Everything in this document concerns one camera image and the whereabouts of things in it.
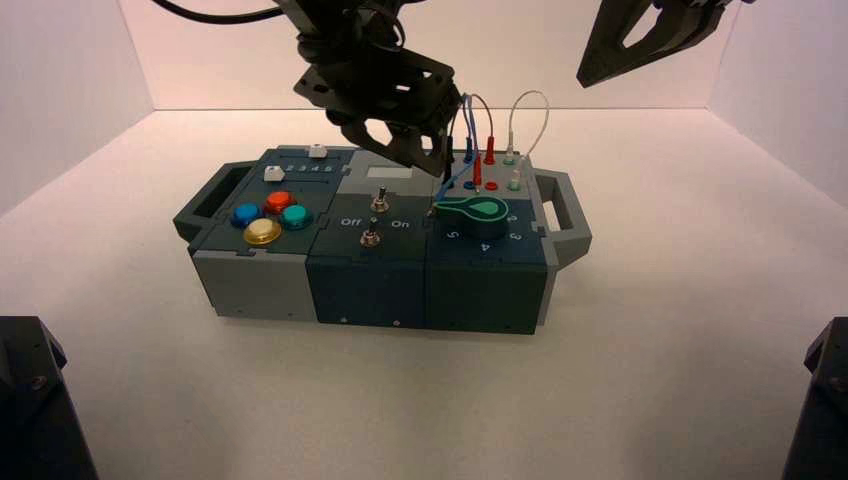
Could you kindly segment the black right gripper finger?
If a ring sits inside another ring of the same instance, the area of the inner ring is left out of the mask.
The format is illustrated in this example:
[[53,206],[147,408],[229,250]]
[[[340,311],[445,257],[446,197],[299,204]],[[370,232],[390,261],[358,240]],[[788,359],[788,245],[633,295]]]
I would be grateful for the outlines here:
[[649,32],[627,46],[625,38],[632,32],[655,1],[604,0],[600,3],[591,34],[584,50],[577,80],[589,88],[614,77],[653,63],[662,52],[655,34]]
[[659,53],[676,53],[710,36],[730,4],[717,1],[653,1],[661,11],[655,27],[660,34]]

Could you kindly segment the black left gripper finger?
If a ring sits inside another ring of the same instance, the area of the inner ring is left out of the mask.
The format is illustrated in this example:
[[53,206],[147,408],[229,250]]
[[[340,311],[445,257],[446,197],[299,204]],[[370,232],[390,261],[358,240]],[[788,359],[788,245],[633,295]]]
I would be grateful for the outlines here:
[[444,174],[453,166],[454,148],[451,123],[442,126],[435,136],[430,137],[431,148],[427,154],[427,172]]
[[[431,148],[430,137],[435,136],[438,130],[422,132],[414,126],[394,125],[389,128],[391,140],[388,144],[382,144],[370,135],[365,121],[359,119],[343,126],[343,136],[365,150],[374,152],[402,166],[416,167],[428,173],[427,154]],[[442,174],[430,175],[440,177]]]

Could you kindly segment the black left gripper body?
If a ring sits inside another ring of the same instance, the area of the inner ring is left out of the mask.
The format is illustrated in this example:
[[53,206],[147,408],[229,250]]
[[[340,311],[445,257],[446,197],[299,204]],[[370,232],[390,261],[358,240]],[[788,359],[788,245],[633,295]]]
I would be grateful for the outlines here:
[[381,120],[437,134],[459,108],[452,67],[402,48],[359,46],[310,63],[294,91],[336,126]]

